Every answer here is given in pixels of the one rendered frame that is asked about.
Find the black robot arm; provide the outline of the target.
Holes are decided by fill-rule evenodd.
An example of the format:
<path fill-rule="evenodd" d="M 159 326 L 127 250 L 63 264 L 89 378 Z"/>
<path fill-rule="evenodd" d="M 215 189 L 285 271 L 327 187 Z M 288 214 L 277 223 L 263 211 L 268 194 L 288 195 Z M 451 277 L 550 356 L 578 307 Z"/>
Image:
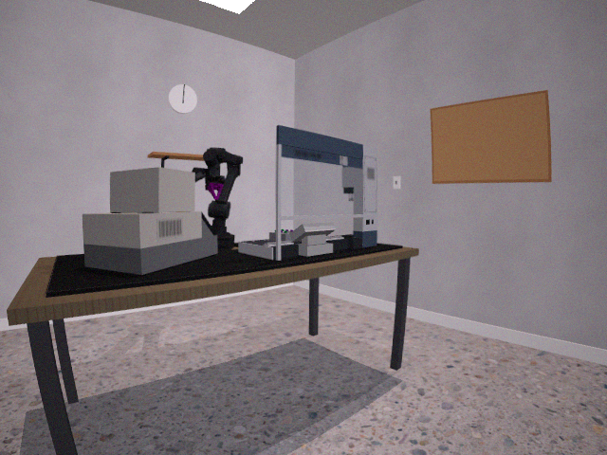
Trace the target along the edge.
<path fill-rule="evenodd" d="M 240 176 L 243 157 L 240 155 L 233 155 L 224 148 L 209 148 L 203 154 L 203 158 L 208 169 L 193 167 L 192 172 L 195 173 L 195 182 L 205 177 L 205 183 L 207 183 L 211 175 L 216 174 L 216 168 L 217 170 L 219 169 L 219 162 L 228 161 L 228 174 L 223 189 L 219 199 L 215 201 L 212 200 L 209 204 L 208 215 L 209 217 L 214 218 L 214 220 L 212 220 L 212 228 L 217 233 L 217 236 L 230 236 L 230 233 L 227 232 L 227 227 L 225 227 L 225 220 L 228 219 L 230 215 L 230 202 L 228 202 L 228 199 L 236 177 Z"/>

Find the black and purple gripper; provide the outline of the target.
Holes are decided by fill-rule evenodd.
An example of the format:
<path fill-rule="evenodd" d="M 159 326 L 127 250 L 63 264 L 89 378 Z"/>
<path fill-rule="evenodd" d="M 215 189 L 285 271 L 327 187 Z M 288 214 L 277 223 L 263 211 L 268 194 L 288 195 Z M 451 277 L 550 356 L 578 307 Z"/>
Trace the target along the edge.
<path fill-rule="evenodd" d="M 214 200 L 218 200 L 221 190 L 223 188 L 223 184 L 225 183 L 225 176 L 220 175 L 220 170 L 216 168 L 216 175 L 212 174 L 209 178 L 208 182 L 205 185 L 206 191 L 209 191 L 214 198 Z M 214 193 L 214 190 L 217 190 L 217 196 Z"/>

